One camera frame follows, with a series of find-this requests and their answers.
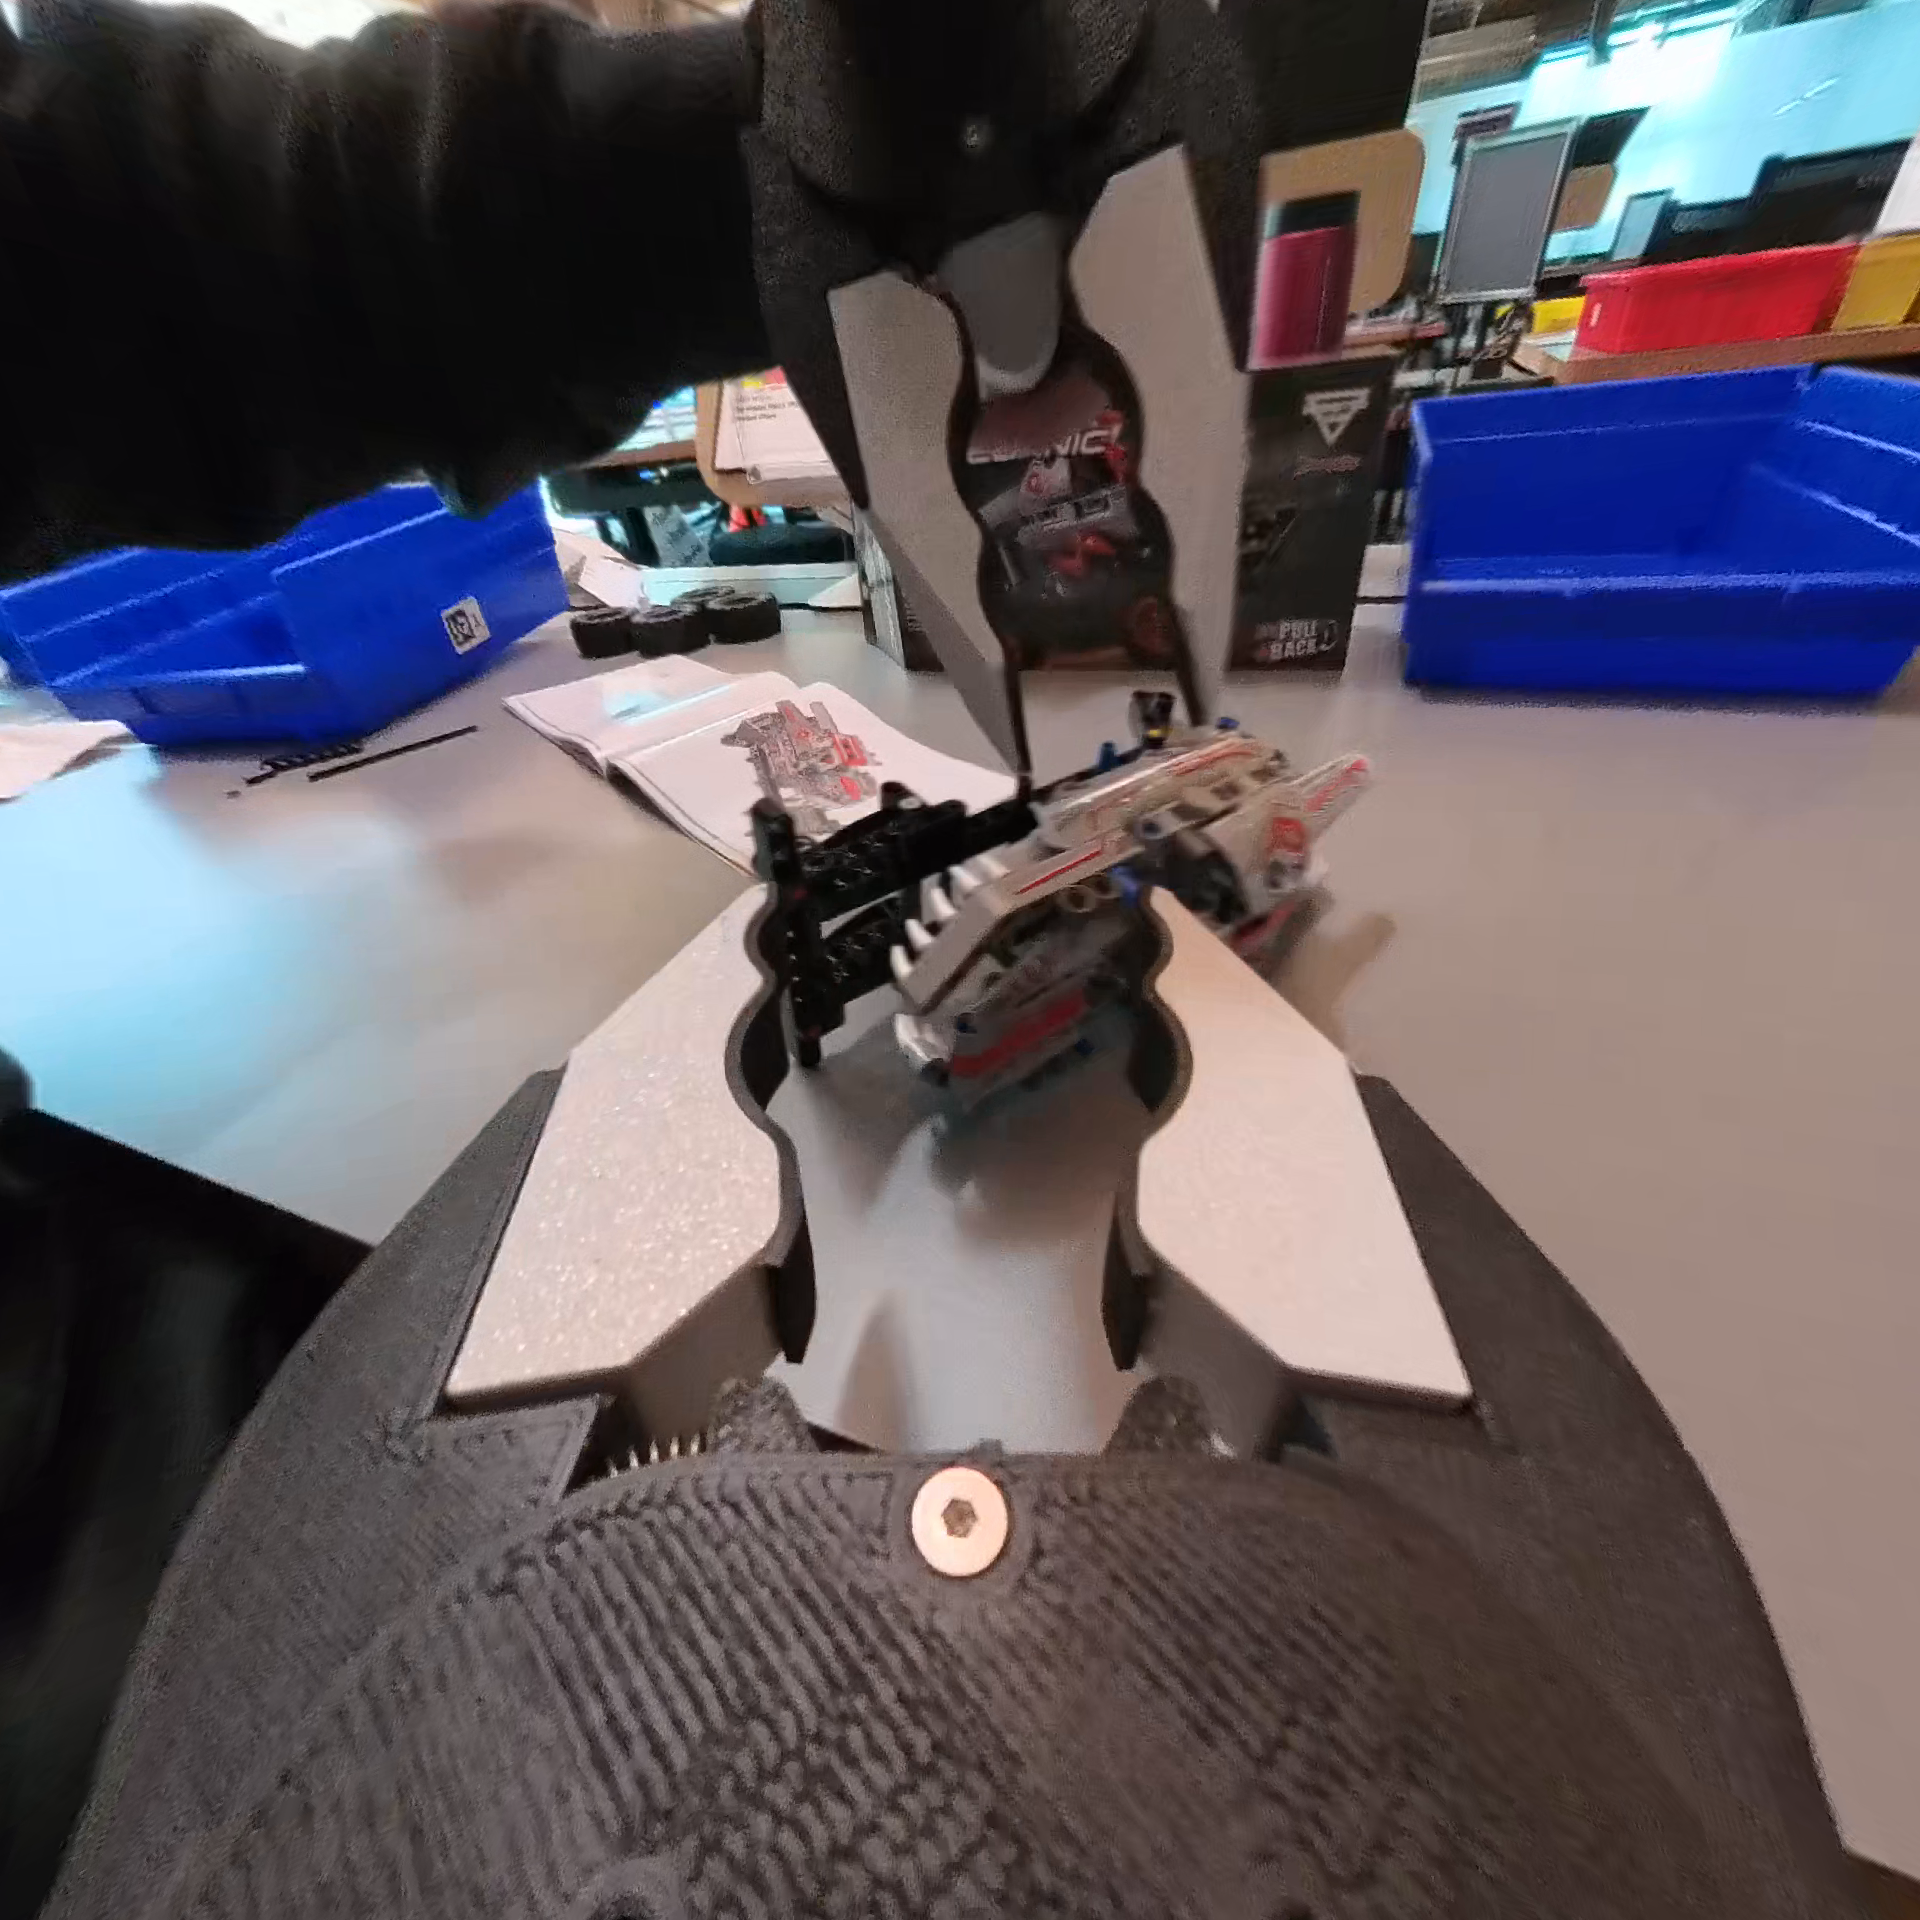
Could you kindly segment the flat white paper sheet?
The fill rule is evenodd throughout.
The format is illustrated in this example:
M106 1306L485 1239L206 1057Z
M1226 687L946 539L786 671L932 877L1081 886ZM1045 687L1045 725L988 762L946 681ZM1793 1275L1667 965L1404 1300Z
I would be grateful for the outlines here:
M13 802L34 787L63 776L94 753L109 753L133 741L121 722L28 722L3 725L3 787L0 802Z

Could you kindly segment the red tumbler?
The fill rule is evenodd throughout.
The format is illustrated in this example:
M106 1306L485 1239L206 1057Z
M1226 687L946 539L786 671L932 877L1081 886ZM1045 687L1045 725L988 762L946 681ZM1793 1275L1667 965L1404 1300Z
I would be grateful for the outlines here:
M1357 188L1264 210L1251 314L1253 372L1340 357L1357 249Z

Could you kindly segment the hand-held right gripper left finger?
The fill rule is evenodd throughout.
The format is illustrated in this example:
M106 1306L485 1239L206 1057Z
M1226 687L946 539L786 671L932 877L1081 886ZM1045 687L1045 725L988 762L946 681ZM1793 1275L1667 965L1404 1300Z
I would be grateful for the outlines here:
M443 1377L456 1409L609 1393L709 1409L803 1361L813 1244L766 963L772 899L732 902L564 1061Z

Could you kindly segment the blue plastic bin with tag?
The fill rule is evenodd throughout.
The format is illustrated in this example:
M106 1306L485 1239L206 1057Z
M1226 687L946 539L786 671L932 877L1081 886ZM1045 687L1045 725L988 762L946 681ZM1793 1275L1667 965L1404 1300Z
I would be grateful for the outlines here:
M86 722L155 748L337 744L485 677L564 611L539 485L456 515L420 482L383 485L249 547L274 599L46 687Z

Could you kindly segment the long black plastic axle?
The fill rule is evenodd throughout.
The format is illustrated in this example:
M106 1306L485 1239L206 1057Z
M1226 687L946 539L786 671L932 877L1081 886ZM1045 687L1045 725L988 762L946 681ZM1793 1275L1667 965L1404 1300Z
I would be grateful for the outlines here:
M443 748L443 744L465 741L470 736L477 736L477 725L460 725L460 729L452 729L452 731L418 736L418 737L407 737L407 741L398 741L398 744L390 744L390 748L375 748L375 751L359 748L359 751L352 751L345 756L337 756L337 762L327 762L327 763L307 771L307 779L310 785L340 779L345 774L369 771L369 767L380 767L380 763L391 763L398 756L426 753L431 748Z

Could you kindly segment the black toy truck box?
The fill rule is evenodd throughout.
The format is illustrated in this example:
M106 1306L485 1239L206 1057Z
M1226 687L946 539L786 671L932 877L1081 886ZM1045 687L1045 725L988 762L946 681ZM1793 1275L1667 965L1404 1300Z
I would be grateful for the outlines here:
M1346 666L1375 524L1387 357L1256 372L1233 539L1233 671ZM988 606L1025 668L1170 668L1172 546L1138 491L1138 411L1088 348L1031 394L983 404L964 497Z

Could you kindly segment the person's dark clothing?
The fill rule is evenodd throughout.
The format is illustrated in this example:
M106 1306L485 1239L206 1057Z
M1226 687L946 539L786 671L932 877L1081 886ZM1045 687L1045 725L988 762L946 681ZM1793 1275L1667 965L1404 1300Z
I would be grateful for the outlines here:
M3 1057L3 1918L57 1881L206 1479L365 1253L38 1109Z

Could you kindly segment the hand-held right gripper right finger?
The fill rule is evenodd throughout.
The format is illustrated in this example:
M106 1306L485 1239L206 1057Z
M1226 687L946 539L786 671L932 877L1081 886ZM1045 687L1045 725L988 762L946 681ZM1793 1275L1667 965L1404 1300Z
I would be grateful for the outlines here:
M1349 1057L1181 902L1143 899L1100 1330L1208 1409L1464 1409L1466 1361Z

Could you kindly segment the grey red toy brick truck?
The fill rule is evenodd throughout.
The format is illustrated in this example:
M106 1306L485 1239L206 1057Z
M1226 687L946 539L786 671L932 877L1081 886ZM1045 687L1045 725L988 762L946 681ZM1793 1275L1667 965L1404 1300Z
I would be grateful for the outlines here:
M969 1109L1088 1053L1138 1002L1152 893L1247 963L1307 923L1372 762L1301 771L1233 718L1174 725L1170 693L1137 693L1130 722L1130 748L985 806L877 779L870 813L827 830L816 802L754 802L761 958L796 1066L892 989L908 1066Z

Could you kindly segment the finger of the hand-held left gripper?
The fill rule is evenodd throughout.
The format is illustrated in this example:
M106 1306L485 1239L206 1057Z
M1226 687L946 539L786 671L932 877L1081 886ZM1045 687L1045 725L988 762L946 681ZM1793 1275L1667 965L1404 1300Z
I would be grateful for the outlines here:
M1247 374L1210 278L1184 146L1105 182L1068 284L1081 321L1121 357L1138 401L1138 482L1170 539L1190 718L1217 718L1233 643Z
M964 334L938 293L877 271L828 293L865 515L946 681L1019 785L1031 779L1019 671L980 596L983 532L953 478Z

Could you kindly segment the red plastic bin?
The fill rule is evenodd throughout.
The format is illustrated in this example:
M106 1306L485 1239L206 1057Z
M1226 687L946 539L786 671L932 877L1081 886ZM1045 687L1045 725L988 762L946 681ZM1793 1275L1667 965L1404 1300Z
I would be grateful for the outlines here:
M1857 240L1609 269L1579 284L1577 353L1807 340L1838 314Z

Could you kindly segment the white crumpled paper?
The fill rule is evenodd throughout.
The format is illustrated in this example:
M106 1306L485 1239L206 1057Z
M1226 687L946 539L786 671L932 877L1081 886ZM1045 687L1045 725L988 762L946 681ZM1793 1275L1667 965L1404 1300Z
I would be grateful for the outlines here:
M603 603L632 611L651 603L648 571L627 562L613 546L577 528L551 524L564 586L575 603Z

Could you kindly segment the plain blue plastic bin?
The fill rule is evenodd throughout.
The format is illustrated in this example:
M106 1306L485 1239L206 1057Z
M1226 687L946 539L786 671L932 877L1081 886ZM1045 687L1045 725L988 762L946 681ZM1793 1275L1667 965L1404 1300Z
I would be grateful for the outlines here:
M274 599L259 551L121 547L3 586L3 663L25 687L58 687L202 619Z

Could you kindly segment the person's left forearm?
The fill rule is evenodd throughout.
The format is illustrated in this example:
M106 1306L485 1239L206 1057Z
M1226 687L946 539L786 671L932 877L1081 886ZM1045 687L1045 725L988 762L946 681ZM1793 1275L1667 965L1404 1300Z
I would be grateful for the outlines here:
M772 364L736 19L3 4L3 580L485 513Z

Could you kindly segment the yellow plastic bin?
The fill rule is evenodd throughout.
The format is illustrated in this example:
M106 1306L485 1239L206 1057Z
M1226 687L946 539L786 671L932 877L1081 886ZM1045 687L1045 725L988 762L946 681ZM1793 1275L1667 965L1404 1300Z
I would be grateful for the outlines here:
M1920 233L1868 236L1827 323L1833 334L1863 334L1916 323Z

